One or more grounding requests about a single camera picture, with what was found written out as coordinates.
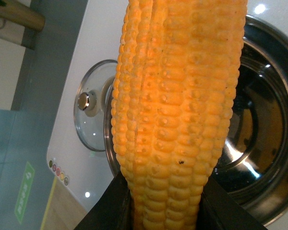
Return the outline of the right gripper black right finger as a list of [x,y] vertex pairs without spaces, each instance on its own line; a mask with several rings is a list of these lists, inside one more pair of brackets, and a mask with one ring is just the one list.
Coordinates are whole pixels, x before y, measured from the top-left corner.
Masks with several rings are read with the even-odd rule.
[[237,204],[209,177],[201,196],[197,230],[265,230],[266,227]]

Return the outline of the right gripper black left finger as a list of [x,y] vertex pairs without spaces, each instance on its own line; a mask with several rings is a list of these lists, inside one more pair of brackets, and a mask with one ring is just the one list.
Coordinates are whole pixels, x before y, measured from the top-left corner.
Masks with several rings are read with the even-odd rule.
[[131,230],[131,195],[119,172],[99,201],[75,227],[76,230]]

